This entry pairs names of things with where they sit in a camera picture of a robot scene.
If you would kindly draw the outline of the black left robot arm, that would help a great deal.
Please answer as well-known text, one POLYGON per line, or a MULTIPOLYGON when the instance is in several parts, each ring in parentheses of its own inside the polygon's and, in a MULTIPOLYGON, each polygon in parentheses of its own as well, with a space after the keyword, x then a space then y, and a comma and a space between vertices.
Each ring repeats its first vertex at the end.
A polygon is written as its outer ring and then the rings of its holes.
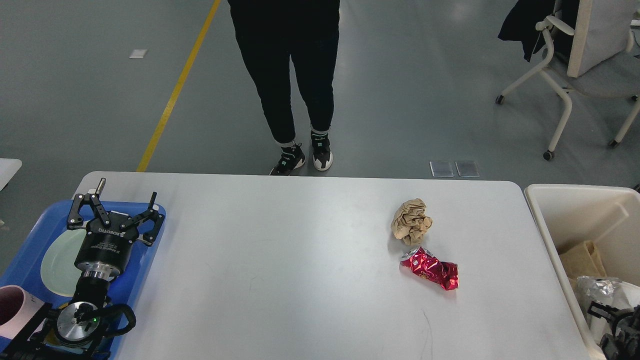
POLYGON ((101 202, 105 184, 51 205, 1 276, 3 360, 107 360, 135 328, 166 212, 101 202))

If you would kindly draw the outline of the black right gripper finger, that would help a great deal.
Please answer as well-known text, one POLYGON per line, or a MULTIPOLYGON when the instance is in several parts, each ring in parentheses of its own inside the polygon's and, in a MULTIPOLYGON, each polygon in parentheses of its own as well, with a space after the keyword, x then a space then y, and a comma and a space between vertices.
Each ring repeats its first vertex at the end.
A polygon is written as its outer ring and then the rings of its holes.
POLYGON ((622 316, 622 310, 612 305, 606 305, 599 301, 591 301, 587 308, 587 314, 606 321, 615 321, 622 316))

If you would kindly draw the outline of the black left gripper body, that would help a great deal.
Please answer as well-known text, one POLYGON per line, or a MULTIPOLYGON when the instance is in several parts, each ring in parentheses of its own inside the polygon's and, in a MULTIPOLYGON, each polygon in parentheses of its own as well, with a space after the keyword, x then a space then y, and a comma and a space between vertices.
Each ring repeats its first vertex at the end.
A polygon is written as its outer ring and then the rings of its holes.
POLYGON ((83 277, 111 279, 122 275, 130 261, 133 243, 140 233, 135 227, 123 231, 118 225, 115 229, 104 228, 100 223, 90 222, 86 226, 77 257, 76 269, 83 277))

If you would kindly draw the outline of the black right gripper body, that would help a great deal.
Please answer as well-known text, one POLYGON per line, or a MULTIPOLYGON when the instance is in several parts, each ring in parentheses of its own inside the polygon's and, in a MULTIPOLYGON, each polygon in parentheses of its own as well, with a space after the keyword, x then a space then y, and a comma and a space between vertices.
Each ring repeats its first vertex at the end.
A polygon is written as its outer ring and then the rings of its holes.
POLYGON ((640 307, 618 309, 604 307, 604 318, 611 333, 601 338, 600 347, 606 360, 638 360, 640 358, 640 307))

